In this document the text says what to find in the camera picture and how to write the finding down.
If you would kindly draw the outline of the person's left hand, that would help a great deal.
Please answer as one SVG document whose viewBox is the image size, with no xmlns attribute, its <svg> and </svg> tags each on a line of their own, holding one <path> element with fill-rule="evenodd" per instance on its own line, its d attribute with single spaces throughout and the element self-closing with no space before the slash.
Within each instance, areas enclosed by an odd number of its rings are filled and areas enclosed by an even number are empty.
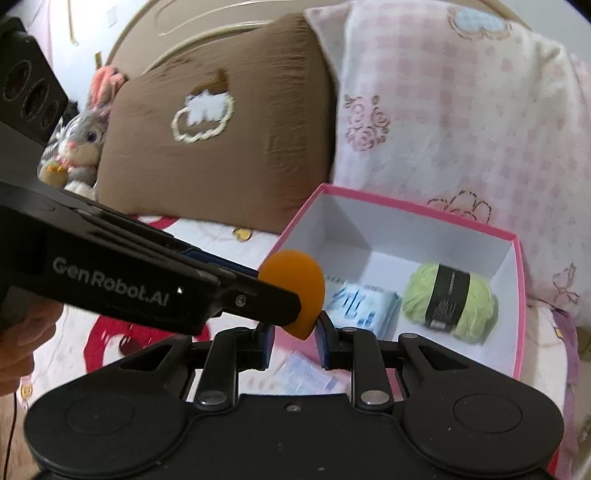
<svg viewBox="0 0 591 480">
<path fill-rule="evenodd" d="M 22 377 L 34 370 L 34 352 L 55 334 L 63 305 L 42 300 L 33 305 L 24 319 L 1 333 L 0 395 L 13 394 Z"/>
</svg>

